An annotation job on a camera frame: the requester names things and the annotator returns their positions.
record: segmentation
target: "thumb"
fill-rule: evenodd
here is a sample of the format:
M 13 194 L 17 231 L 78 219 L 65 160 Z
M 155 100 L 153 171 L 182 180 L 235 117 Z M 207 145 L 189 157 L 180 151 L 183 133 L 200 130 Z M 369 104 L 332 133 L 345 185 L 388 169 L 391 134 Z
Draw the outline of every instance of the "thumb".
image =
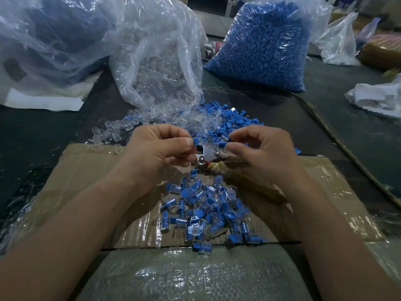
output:
M 240 142 L 229 142 L 225 145 L 224 149 L 227 149 L 231 153 L 242 157 L 251 164 L 253 164 L 257 159 L 257 150 L 245 146 Z
M 194 140 L 190 137 L 174 137 L 161 140 L 158 146 L 158 151 L 164 157 L 170 157 L 191 150 L 194 147 Z

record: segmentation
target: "forearm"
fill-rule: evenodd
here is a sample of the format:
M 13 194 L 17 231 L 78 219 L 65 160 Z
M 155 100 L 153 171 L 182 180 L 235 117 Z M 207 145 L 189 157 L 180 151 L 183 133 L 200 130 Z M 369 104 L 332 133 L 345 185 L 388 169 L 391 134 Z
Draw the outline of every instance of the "forearm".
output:
M 112 175 L 96 182 L 17 243 L 0 260 L 5 299 L 67 299 L 131 205 L 127 183 Z
M 325 301 L 395 300 L 399 294 L 395 283 L 318 183 L 306 174 L 284 192 L 290 199 L 303 249 Z

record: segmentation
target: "hand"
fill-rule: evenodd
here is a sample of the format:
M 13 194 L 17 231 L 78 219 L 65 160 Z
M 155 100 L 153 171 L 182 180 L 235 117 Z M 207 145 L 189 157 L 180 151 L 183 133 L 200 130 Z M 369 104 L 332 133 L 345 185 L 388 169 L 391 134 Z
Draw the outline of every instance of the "hand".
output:
M 229 142 L 225 148 L 261 170 L 280 188 L 294 179 L 307 176 L 288 132 L 250 125 L 233 131 L 229 137 L 235 142 Z M 252 149 L 244 143 L 259 144 L 260 147 Z
M 182 128 L 169 124 L 148 124 L 136 128 L 113 175 L 134 184 L 136 198 L 155 185 L 163 166 L 188 167 L 196 161 L 193 138 Z

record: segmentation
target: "left hand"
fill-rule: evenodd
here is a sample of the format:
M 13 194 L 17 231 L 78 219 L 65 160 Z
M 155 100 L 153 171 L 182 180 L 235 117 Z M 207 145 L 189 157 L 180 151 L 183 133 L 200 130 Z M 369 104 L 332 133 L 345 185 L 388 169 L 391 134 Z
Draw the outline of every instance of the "left hand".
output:
M 135 197 L 151 190 L 163 166 L 188 167 L 196 161 L 193 138 L 183 128 L 148 124 L 136 128 L 112 175 L 127 179 Z

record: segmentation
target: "pink object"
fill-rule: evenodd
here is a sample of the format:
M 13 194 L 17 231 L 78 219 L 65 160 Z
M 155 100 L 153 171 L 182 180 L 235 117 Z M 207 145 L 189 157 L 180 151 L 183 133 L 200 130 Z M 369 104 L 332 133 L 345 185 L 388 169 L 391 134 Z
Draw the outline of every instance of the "pink object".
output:
M 223 43 L 216 41 L 216 54 L 218 53 L 218 51 L 220 50 L 220 48 L 222 47 Z

